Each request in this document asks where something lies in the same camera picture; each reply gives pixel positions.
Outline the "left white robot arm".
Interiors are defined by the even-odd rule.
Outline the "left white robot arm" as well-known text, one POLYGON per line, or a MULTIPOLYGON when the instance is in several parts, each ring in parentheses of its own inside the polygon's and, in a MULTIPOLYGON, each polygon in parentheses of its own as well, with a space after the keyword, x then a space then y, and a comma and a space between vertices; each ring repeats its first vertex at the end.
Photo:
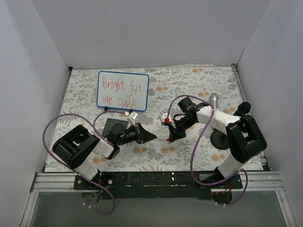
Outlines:
POLYGON ((145 130, 140 123, 128 128, 116 123, 104 139, 91 134, 84 126, 78 125, 58 139, 52 151, 69 169, 84 176, 84 183, 90 189, 96 189, 100 186, 101 178, 97 175, 98 170, 88 159, 92 152, 111 160, 120 152, 122 145, 131 142, 143 144, 156 138, 156 135, 145 130))

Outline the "blue framed whiteboard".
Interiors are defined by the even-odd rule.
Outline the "blue framed whiteboard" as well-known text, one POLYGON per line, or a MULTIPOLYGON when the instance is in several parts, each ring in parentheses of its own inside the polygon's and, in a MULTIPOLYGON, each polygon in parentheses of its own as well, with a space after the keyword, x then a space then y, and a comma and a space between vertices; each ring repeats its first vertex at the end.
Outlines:
POLYGON ((147 74, 102 70, 98 73, 97 106, 144 112, 149 82, 147 74))

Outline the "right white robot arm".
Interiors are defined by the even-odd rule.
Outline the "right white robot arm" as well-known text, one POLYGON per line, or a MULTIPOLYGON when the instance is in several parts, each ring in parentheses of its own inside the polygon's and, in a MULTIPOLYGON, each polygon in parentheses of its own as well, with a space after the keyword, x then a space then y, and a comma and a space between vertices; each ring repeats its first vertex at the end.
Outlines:
POLYGON ((201 103, 192 102, 193 96, 180 95, 178 103, 182 114, 179 120, 171 118, 169 113, 161 116, 161 123, 169 128, 169 142, 186 137, 186 130, 196 123, 204 124, 203 132, 212 127, 211 144, 221 150, 229 149, 228 157, 206 179, 194 181, 201 186, 227 187, 239 171, 251 158, 267 148, 255 119, 249 115, 251 104, 241 103, 234 114, 218 110, 218 95, 212 93, 210 100, 201 103))

